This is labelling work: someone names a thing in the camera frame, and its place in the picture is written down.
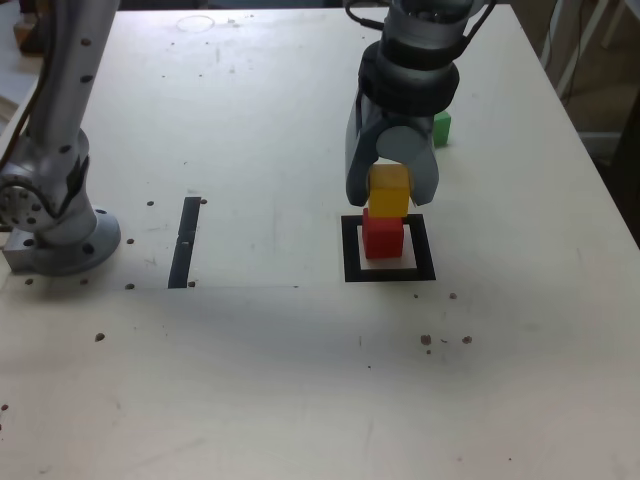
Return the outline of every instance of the yellow cube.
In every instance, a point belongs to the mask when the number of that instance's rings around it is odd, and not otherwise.
[[[406,217],[411,181],[404,165],[373,165],[369,170],[369,216]]]

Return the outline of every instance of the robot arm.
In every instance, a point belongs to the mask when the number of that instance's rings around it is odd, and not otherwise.
[[[3,253],[13,271],[67,275],[106,260],[120,242],[115,217],[86,193],[89,142],[80,129],[119,0],[53,0],[36,90],[0,159],[0,215],[13,226]],[[495,6],[464,37],[484,0],[392,0],[384,22],[349,16],[382,38],[362,57],[347,129],[346,190],[367,202],[379,157],[404,163],[412,198],[432,200],[438,184],[433,116],[451,103],[459,57]]]
[[[38,85],[0,160],[0,215],[13,226],[3,253],[13,271],[84,271],[120,242],[115,217],[87,197],[89,142],[80,129],[118,4],[49,2]]]
[[[404,164],[411,174],[411,198],[431,202],[438,186],[433,151],[433,117],[453,100],[460,76],[453,61],[473,39],[496,5],[464,36],[467,21],[485,0],[392,0],[384,24],[347,14],[382,30],[362,56],[346,138],[347,197],[364,206],[368,174],[379,157]]]

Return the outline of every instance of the table surface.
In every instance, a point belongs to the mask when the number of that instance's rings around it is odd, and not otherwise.
[[[117,15],[83,128],[90,197],[134,243],[30,286],[2,267],[3,479],[640,477],[640,254],[510,7],[458,61],[414,209],[437,281],[344,283],[378,35],[331,10]],[[168,290],[186,196],[208,200],[196,287]]]

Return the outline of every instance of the red cube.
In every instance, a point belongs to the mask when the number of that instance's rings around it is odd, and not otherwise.
[[[370,217],[369,209],[362,212],[362,243],[368,259],[398,258],[402,256],[404,227],[401,217]]]

